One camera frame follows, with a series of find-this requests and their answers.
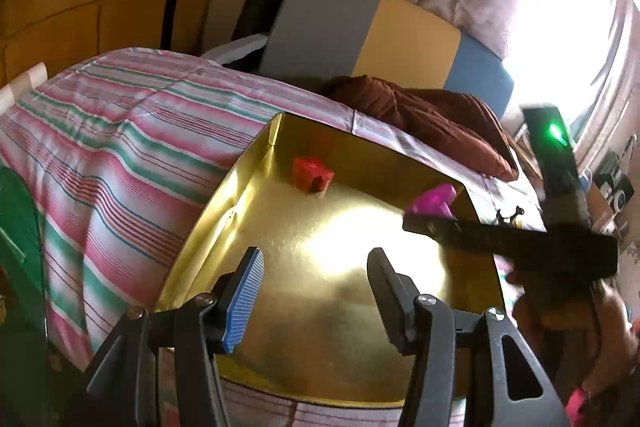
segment blue gripper pad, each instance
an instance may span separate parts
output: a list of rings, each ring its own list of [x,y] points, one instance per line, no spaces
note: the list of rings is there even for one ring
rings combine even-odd
[[[249,247],[218,302],[219,311],[226,315],[222,336],[226,354],[233,352],[234,347],[242,342],[263,276],[264,256],[259,248]]]

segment yellow headboard panel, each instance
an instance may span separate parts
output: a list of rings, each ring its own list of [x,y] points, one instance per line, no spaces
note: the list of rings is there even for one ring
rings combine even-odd
[[[405,0],[380,0],[353,76],[407,88],[439,89],[460,44],[460,30]]]

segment brown blanket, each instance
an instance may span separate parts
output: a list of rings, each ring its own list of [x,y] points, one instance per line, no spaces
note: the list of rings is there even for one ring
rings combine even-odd
[[[415,136],[474,171],[506,182],[518,177],[498,119],[470,94],[402,89],[371,76],[339,76],[321,94]]]

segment white rolled object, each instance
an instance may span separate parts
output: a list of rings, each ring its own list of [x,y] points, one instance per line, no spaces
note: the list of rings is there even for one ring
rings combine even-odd
[[[0,89],[0,114],[4,113],[16,100],[20,100],[30,89],[35,89],[47,81],[47,67],[44,62],[36,64],[16,76]]]

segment bed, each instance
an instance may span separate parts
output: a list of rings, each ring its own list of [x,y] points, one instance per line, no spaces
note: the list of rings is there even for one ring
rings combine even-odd
[[[0,162],[26,181],[42,219],[49,338],[74,365],[87,365],[129,306],[153,307],[225,172],[281,111],[378,142],[463,182],[484,222],[519,205],[527,227],[542,228],[522,174],[510,184],[482,176],[344,105],[211,60],[144,48],[110,52],[60,73],[0,116]],[[504,272],[500,260],[497,267]],[[503,291],[513,301],[513,289],[504,284]],[[241,416],[253,407],[288,425],[290,401],[227,388]],[[300,407],[308,413],[314,406]],[[302,423],[332,425],[308,414]],[[349,421],[389,423],[399,412],[369,420],[363,414],[370,412]],[[348,425],[343,419],[339,424]]]

